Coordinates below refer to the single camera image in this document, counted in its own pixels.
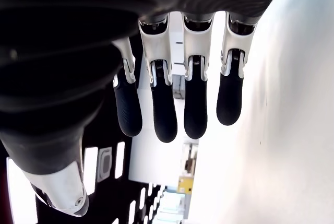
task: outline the white surface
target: white surface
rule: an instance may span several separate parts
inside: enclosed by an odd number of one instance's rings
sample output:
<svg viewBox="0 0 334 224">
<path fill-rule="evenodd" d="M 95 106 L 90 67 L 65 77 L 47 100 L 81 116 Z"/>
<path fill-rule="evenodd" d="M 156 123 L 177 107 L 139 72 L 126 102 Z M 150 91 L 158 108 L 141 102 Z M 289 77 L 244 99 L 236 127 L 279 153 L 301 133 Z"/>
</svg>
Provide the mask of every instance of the white surface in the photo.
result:
<svg viewBox="0 0 334 224">
<path fill-rule="evenodd" d="M 152 195 L 152 189 L 153 189 L 153 184 L 149 183 L 148 184 L 147 196 L 151 196 Z"/>
<path fill-rule="evenodd" d="M 274 0 L 244 68 L 239 121 L 216 118 L 224 14 L 216 14 L 208 129 L 189 219 L 210 224 L 334 222 L 334 0 Z"/>
<path fill-rule="evenodd" d="M 124 142 L 120 142 L 117 144 L 115 179 L 118 179 L 123 174 L 124 149 L 125 149 Z"/>
<path fill-rule="evenodd" d="M 51 174 L 39 175 L 25 171 L 23 173 L 31 184 L 48 196 L 52 205 L 59 211 L 74 215 L 84 205 L 87 195 L 82 191 L 84 186 L 81 182 L 77 161 Z M 81 203 L 76 206 L 80 198 L 82 198 Z"/>
<path fill-rule="evenodd" d="M 169 13 L 169 19 L 171 21 L 169 25 L 169 31 L 171 32 L 182 32 L 182 15 L 178 11 L 173 11 Z"/>
<path fill-rule="evenodd" d="M 179 32 L 170 32 L 170 43 L 171 43 L 171 55 L 173 62 L 172 74 L 185 75 L 185 68 L 183 65 L 184 61 L 184 44 L 177 44 L 177 42 L 183 42 L 183 33 L 182 27 L 180 27 L 181 31 Z"/>
<path fill-rule="evenodd" d="M 176 210 L 178 213 L 178 211 L 184 210 L 184 200 L 184 194 L 164 192 L 160 206 L 165 209 Z"/>
<path fill-rule="evenodd" d="M 89 147 L 85 149 L 83 161 L 83 184 L 88 195 L 95 192 L 96 165 L 98 160 L 98 148 Z"/>
<path fill-rule="evenodd" d="M 140 202 L 139 202 L 139 209 L 142 209 L 145 204 L 145 191 L 146 189 L 143 187 L 140 191 Z"/>
<path fill-rule="evenodd" d="M 158 203 L 158 198 L 155 197 L 155 198 L 154 198 L 154 202 L 153 202 L 153 210 L 154 210 L 154 211 L 157 209 L 157 203 Z"/>
<path fill-rule="evenodd" d="M 151 220 L 153 217 L 153 206 L 150 206 L 150 213 L 148 215 L 148 219 Z"/>
<path fill-rule="evenodd" d="M 185 136 L 183 127 L 184 101 L 174 100 L 177 111 L 178 132 L 174 141 L 163 143 L 159 141 L 154 131 L 153 102 L 150 82 L 146 67 L 142 66 L 138 97 L 143 120 L 140 134 L 133 138 L 129 179 L 143 183 L 178 185 L 182 143 Z"/>
<path fill-rule="evenodd" d="M 132 201 L 129 208 L 129 224 L 134 223 L 135 210 L 136 210 L 136 201 Z"/>
<path fill-rule="evenodd" d="M 35 192 L 22 170 L 7 158 L 7 181 L 14 224 L 36 224 Z"/>
</svg>

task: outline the white wall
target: white wall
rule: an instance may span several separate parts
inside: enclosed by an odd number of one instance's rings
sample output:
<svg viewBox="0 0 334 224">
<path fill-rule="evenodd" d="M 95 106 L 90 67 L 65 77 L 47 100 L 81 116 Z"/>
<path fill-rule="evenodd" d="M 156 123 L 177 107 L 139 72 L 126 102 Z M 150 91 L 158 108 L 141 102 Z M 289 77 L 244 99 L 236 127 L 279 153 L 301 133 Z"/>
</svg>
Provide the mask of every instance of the white wall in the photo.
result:
<svg viewBox="0 0 334 224">
<path fill-rule="evenodd" d="M 199 223 L 334 223 L 334 0 L 274 0 L 245 68 L 243 109 L 219 124 L 223 13 L 216 14 L 189 218 Z"/>
</svg>

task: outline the black finger pad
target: black finger pad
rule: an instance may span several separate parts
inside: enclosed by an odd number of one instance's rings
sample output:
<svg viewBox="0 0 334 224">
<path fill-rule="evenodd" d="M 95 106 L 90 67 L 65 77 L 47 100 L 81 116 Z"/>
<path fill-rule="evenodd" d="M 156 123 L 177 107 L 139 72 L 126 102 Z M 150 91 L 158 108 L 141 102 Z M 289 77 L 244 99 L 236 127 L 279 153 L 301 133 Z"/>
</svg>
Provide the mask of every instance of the black finger pad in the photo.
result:
<svg viewBox="0 0 334 224">
<path fill-rule="evenodd" d="M 120 82 L 114 87 L 117 105 L 118 122 L 122 132 L 134 137 L 142 128 L 142 117 L 136 83 Z"/>
<path fill-rule="evenodd" d="M 239 119 L 243 81 L 244 79 L 239 78 L 239 76 L 220 74 L 217 118 L 225 126 L 233 125 Z"/>
<path fill-rule="evenodd" d="M 172 86 L 160 83 L 152 87 L 154 129 L 159 140 L 172 142 L 177 134 L 177 119 Z"/>
<path fill-rule="evenodd" d="M 184 130 L 192 139 L 201 138 L 208 124 L 207 81 L 198 79 L 185 81 Z"/>
</svg>

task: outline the ceiling light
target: ceiling light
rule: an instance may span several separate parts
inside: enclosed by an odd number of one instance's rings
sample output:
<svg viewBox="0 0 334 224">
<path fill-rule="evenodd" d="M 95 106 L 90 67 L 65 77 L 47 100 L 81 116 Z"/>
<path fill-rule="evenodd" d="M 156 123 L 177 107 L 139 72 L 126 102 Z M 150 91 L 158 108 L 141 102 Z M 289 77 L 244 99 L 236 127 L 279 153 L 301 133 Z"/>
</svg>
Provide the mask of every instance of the ceiling light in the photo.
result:
<svg viewBox="0 0 334 224">
<path fill-rule="evenodd" d="M 95 179 L 98 160 L 97 147 L 89 147 L 85 149 L 85 158 L 83 161 L 83 184 L 88 195 L 95 191 Z"/>
<path fill-rule="evenodd" d="M 148 192 L 147 192 L 148 196 L 152 195 L 152 189 L 153 189 L 153 184 L 152 183 L 148 184 Z"/>
<path fill-rule="evenodd" d="M 129 210 L 129 224 L 134 223 L 135 220 L 136 201 L 132 201 Z"/>
<path fill-rule="evenodd" d="M 118 179 L 123 174 L 124 149 L 124 142 L 120 142 L 117 144 L 115 179 Z"/>
<path fill-rule="evenodd" d="M 7 158 L 8 193 L 14 224 L 36 224 L 35 192 L 22 170 Z"/>
<path fill-rule="evenodd" d="M 150 213 L 148 215 L 148 219 L 151 220 L 153 217 L 153 206 L 150 207 Z"/>
<path fill-rule="evenodd" d="M 142 209 L 144 207 L 144 203 L 145 203 L 145 191 L 146 191 L 146 189 L 144 187 L 140 191 L 139 209 Z"/>
<path fill-rule="evenodd" d="M 155 197 L 154 198 L 154 203 L 153 203 L 153 210 L 157 210 L 157 203 L 158 203 L 158 199 Z"/>
</svg>

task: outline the robotic hand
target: robotic hand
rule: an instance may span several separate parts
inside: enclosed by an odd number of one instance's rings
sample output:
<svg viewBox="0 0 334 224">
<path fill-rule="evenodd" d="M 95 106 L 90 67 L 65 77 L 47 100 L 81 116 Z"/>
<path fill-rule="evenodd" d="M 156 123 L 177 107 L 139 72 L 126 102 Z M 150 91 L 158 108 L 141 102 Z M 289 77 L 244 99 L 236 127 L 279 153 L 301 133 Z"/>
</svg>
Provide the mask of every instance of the robotic hand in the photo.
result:
<svg viewBox="0 0 334 224">
<path fill-rule="evenodd" d="M 185 109 L 184 128 L 192 139 L 199 139 L 207 128 L 207 70 L 214 13 L 183 13 Z M 234 124 L 241 113 L 243 67 L 260 18 L 226 13 L 221 53 L 221 78 L 217 117 L 223 125 Z M 169 16 L 140 21 L 147 70 L 151 80 L 154 127 L 158 138 L 171 142 L 177 133 L 172 94 L 172 61 L 169 42 Z"/>
<path fill-rule="evenodd" d="M 83 130 L 113 80 L 127 136 L 142 117 L 128 37 L 139 27 L 158 138 L 177 133 L 172 94 L 169 12 L 183 14 L 184 127 L 198 139 L 207 127 L 207 70 L 214 13 L 226 11 L 217 117 L 241 112 L 243 67 L 259 18 L 271 0 L 1 0 L 0 139 L 50 207 L 73 216 L 88 209 L 82 171 Z"/>
</svg>

